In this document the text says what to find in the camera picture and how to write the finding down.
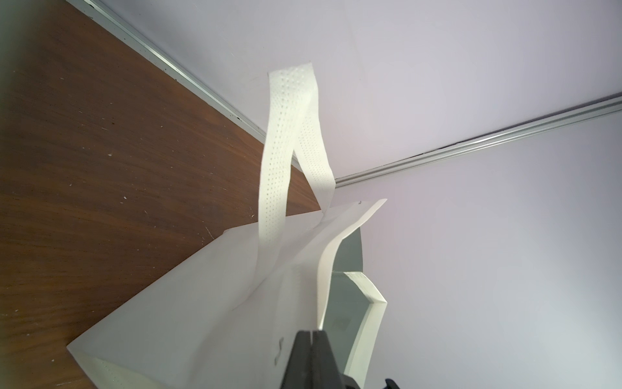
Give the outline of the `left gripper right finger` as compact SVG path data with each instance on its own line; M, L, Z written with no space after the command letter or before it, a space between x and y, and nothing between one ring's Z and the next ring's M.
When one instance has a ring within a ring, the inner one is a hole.
M324 331L312 332L312 388L360 389L352 377L340 373Z

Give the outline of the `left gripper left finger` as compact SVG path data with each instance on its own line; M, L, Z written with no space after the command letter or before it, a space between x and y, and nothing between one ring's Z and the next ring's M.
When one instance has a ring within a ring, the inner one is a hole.
M283 375L281 389L311 389L312 334L299 331L296 334L288 364Z

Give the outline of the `white insulated delivery bag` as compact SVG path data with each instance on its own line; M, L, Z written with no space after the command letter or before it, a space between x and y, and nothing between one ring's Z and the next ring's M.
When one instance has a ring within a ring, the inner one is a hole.
M311 64L269 75L259 216L231 228L78 336L99 388L277 388L301 331L327 333L364 387L386 300L363 272L381 200L335 207Z

